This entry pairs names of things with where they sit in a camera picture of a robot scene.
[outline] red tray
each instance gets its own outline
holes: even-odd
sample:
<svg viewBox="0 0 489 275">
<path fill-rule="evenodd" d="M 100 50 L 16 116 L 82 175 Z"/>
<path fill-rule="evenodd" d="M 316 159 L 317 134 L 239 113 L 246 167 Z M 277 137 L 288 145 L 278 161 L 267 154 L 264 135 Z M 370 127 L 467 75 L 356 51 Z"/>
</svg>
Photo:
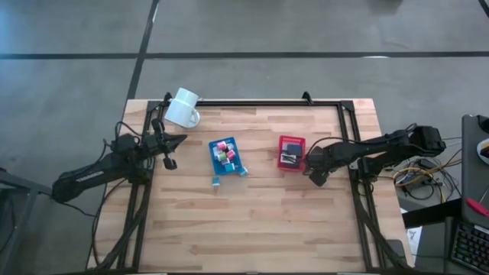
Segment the red tray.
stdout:
<svg viewBox="0 0 489 275">
<path fill-rule="evenodd" d="M 293 172 L 303 172 L 305 169 L 305 164 L 303 161 L 300 161 L 298 168 L 286 167 L 283 163 L 280 162 L 280 154 L 282 153 L 283 150 L 282 148 L 284 148 L 284 144 L 299 145 L 303 149 L 303 158 L 304 158 L 304 155 L 306 154 L 306 139 L 302 137 L 290 137 L 290 136 L 281 135 L 278 141 L 278 159 L 277 159 L 278 169 L 293 171 Z"/>
</svg>

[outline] mug handle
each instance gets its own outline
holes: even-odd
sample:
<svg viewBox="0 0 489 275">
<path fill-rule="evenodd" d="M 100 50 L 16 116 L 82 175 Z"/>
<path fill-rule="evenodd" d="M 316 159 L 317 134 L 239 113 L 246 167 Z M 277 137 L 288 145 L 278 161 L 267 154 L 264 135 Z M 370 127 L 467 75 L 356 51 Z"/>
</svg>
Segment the mug handle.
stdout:
<svg viewBox="0 0 489 275">
<path fill-rule="evenodd" d="M 188 128 L 194 128 L 198 125 L 200 122 L 200 113 L 196 109 L 192 110 L 192 118 L 189 121 L 189 126 Z"/>
</svg>

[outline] wooden tabletop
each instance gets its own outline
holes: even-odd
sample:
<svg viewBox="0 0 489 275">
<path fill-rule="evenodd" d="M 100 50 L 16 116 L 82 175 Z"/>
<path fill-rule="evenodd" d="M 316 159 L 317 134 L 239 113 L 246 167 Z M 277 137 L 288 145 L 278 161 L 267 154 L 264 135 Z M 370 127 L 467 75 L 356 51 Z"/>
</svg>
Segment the wooden tabletop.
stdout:
<svg viewBox="0 0 489 275">
<path fill-rule="evenodd" d="M 381 135 L 372 99 L 353 101 L 362 140 Z M 141 131 L 146 106 L 147 100 L 128 101 L 124 122 Z M 177 170 L 165 170 L 162 156 L 157 158 L 141 272 L 364 270 L 347 170 L 336 171 L 319 188 L 301 173 L 277 169 L 280 135 L 303 137 L 306 146 L 319 138 L 341 137 L 335 108 L 198 109 L 201 122 L 193 129 L 165 122 L 168 133 L 185 133 L 188 138 L 173 154 Z M 348 130 L 353 137 L 349 123 Z M 249 175 L 222 176 L 221 186 L 214 193 L 208 143 L 230 136 L 235 137 Z M 96 233 L 101 257 L 120 237 L 130 189 L 129 184 L 119 187 L 102 208 Z M 382 234 L 403 242 L 408 264 L 412 265 L 390 180 L 375 183 L 374 200 Z M 371 238 L 369 243 L 375 258 Z M 133 247 L 132 241 L 128 263 Z M 93 264 L 90 257 L 89 267 Z"/>
</svg>

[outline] concrete floor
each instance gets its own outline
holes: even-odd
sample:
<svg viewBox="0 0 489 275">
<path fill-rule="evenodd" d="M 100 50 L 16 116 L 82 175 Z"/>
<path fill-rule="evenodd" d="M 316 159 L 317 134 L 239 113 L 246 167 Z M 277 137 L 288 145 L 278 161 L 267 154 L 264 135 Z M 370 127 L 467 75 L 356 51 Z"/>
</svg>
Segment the concrete floor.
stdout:
<svg viewBox="0 0 489 275">
<path fill-rule="evenodd" d="M 0 2 L 0 53 L 137 53 L 151 0 Z M 475 0 L 162 0 L 148 52 L 489 50 Z M 121 118 L 135 60 L 0 60 L 0 167 L 49 185 L 91 163 Z M 460 135 L 487 113 L 488 58 L 147 60 L 138 99 L 374 98 L 383 132 Z M 457 147 L 440 158 L 446 160 Z M 451 171 L 459 178 L 459 167 Z M 95 212 L 102 188 L 72 201 Z M 16 274 L 82 270 L 91 219 L 42 199 Z"/>
</svg>

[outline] keyboard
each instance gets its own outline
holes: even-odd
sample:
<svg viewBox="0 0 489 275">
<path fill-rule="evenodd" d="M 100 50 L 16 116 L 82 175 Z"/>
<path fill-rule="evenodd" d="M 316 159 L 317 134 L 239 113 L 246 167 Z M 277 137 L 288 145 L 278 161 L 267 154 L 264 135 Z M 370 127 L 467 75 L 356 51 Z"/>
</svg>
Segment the keyboard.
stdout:
<svg viewBox="0 0 489 275">
<path fill-rule="evenodd" d="M 451 260 L 482 274 L 489 275 L 489 231 L 458 222 Z"/>
</svg>

